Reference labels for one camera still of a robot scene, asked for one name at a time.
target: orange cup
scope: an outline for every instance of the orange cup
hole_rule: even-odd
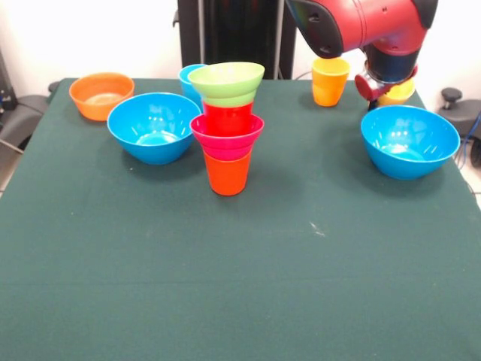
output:
[[[350,65],[341,58],[318,58],[313,63],[314,101],[323,107],[334,107],[343,95]]]
[[[98,73],[76,80],[70,86],[70,97],[85,118],[105,122],[116,105],[134,95],[134,88],[130,77]]]
[[[204,152],[210,188],[221,196],[234,196],[246,186],[252,151],[240,159],[225,161]]]

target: cup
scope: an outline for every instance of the cup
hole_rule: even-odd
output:
[[[350,65],[341,58],[318,58],[313,62],[313,97],[323,107],[334,107],[343,95]]]
[[[264,129],[264,120],[256,115],[251,115],[249,132],[236,137],[216,137],[210,135],[207,127],[207,118],[204,114],[192,120],[190,129],[207,155],[218,160],[231,161],[246,156],[252,150],[257,138]]]
[[[192,100],[202,110],[202,97],[201,94],[194,88],[189,80],[189,74],[194,70],[205,67],[205,64],[192,64],[188,65],[179,71],[178,77],[180,80],[180,86],[185,97]]]
[[[253,103],[221,108],[204,103],[207,133],[216,137],[235,137],[250,131]]]
[[[264,73],[264,66],[254,62],[221,62],[194,70],[189,81],[204,103],[236,108],[254,102]]]
[[[414,79],[410,78],[392,87],[386,94],[380,96],[377,99],[378,105],[380,107],[386,105],[402,105],[414,94],[415,90]]]
[[[247,183],[252,151],[236,160],[219,160],[204,152],[210,188],[221,196],[235,196]]]

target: floor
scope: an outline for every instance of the floor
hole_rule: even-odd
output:
[[[459,164],[461,174],[470,185],[471,192],[473,193],[473,196],[476,197],[479,208],[481,209],[481,168],[473,168],[469,160],[469,154],[470,145],[467,146],[467,159],[465,165],[462,166],[462,158],[457,161],[457,163]],[[21,155],[0,144],[0,198],[2,197],[5,188],[7,188],[8,182],[14,174],[20,159]]]

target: green bowl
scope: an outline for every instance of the green bowl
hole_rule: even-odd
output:
[[[253,102],[264,71],[254,62],[221,62],[194,70],[189,81],[206,103],[240,107]]]

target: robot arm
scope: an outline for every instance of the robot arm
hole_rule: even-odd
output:
[[[286,0],[301,34],[322,58],[360,48],[358,91],[375,100],[412,77],[437,0]]]

